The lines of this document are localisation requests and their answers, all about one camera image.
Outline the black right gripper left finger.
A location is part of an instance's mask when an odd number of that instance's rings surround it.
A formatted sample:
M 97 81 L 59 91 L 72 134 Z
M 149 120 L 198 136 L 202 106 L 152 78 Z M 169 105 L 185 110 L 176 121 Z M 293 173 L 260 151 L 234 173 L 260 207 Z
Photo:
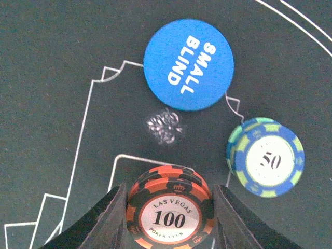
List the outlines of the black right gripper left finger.
M 42 248 L 126 248 L 127 187 L 111 189 L 80 220 Z

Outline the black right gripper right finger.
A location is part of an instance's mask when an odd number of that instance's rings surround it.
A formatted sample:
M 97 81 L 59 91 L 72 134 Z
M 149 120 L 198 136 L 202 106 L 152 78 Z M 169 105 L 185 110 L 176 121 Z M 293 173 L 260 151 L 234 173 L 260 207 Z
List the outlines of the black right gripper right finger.
M 212 248 L 301 248 L 269 227 L 224 185 L 214 185 Z

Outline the orange poker chip stack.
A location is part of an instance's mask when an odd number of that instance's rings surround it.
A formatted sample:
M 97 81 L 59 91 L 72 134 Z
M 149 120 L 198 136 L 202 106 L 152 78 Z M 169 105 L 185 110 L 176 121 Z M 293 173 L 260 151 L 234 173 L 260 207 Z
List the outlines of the orange poker chip stack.
M 214 226 L 212 194 L 191 168 L 154 167 L 133 184 L 126 219 L 129 233 L 144 248 L 193 248 Z

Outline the blue green fifty chips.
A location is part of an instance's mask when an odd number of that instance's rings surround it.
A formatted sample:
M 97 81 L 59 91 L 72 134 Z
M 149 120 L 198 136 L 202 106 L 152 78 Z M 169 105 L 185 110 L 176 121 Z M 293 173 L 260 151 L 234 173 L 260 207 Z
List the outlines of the blue green fifty chips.
M 226 160 L 230 172 L 249 192 L 274 198 L 298 183 L 305 152 L 292 130 L 273 119 L 256 117 L 232 131 Z

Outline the blue small blind button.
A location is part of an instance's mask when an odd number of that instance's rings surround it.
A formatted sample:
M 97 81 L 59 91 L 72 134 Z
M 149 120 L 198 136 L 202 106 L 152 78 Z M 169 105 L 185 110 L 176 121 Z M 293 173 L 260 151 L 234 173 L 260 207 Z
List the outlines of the blue small blind button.
M 172 21 L 149 41 L 144 75 L 153 94 L 164 104 L 199 111 L 217 103 L 234 75 L 234 56 L 224 35 L 197 19 Z

